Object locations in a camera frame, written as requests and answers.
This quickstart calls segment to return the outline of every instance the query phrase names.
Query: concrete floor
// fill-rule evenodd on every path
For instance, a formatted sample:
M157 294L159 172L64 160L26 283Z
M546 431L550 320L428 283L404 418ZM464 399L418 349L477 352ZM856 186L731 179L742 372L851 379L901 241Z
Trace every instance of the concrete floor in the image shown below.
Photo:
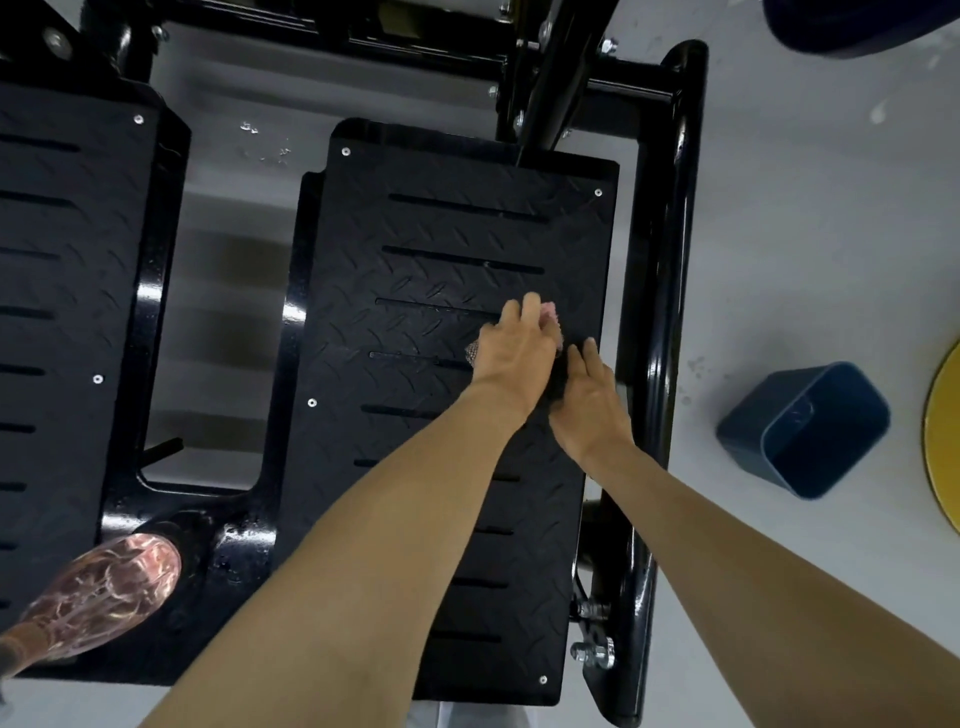
M75 17L79 3L56 5ZM269 311L282 304L300 175L323 167L325 140L343 116L489 136L492 104L486 85L415 91L402 73L385 78L170 30L155 83L193 129L194 146L151 435L197 437L153 476L243 487L258 469L278 331ZM618 56L632 60L658 61L688 37L711 50L671 470L960 653L960 537L930 493L921 452L926 392L960 335L960 27L867 59L826 61L780 48L756 0L622 0L611 35ZM632 145L578 133L567 143L622 166L610 356ZM877 448L812 503L740 471L713 438L719 419L769 372L840 359L859 365L891 404ZM15 681L8 695L12 728L120 728L162 690ZM436 713L418 706L412 722L432 728ZM572 663L557 708L454 718L483 728L606 725ZM644 725L748 725L668 579Z

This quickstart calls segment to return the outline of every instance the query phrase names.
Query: blue container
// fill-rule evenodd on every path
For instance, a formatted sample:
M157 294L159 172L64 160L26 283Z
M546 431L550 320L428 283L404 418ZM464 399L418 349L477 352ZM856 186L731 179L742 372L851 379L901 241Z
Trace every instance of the blue container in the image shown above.
M883 437L890 407L850 362L776 372L717 426L748 473L813 499L832 488Z

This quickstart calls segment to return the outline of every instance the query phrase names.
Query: finger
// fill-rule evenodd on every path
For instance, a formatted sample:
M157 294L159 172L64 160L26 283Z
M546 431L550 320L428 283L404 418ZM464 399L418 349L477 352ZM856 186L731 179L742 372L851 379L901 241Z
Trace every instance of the finger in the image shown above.
M523 297L523 312L520 321L538 327L540 325L540 294L531 291Z
M556 347L557 351L561 351L564 347L564 335L560 333L560 324L558 324L553 319L547 319L546 323L543 324L543 328L540 329L545 336L549 336L553 340L553 345Z
M600 358L600 351L597 350L597 342L592 336L584 342L584 362L587 365L587 374L594 379L603 381L604 363Z
M566 373L569 376L587 375L587 364L575 344L570 344L570 348L566 350Z
M500 323L507 324L520 320L520 303L510 299L503 304L503 310L500 312Z

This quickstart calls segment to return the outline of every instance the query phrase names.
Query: diamond plate surface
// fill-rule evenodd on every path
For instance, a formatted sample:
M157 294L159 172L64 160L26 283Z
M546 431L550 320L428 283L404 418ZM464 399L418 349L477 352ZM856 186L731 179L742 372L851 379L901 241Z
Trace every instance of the diamond plate surface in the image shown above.
M156 118L0 85L0 629L96 538Z
M456 399L470 379L465 346L507 299L539 291L568 340L599 336L616 166L550 153L545 172L506 163L509 149L354 121L334 133L275 567ZM539 408L497 466L417 698L559 700L583 485Z

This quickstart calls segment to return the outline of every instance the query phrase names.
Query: step platform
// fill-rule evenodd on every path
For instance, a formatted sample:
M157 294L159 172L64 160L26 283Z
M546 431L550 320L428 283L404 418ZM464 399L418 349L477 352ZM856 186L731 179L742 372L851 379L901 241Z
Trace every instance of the step platform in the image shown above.
M618 167L361 119L330 140L274 568L369 468L468 385L465 348L537 291L567 342L599 339ZM564 361L558 359L556 370ZM553 705L560 698L584 474L546 402L496 467L436 617L415 698Z

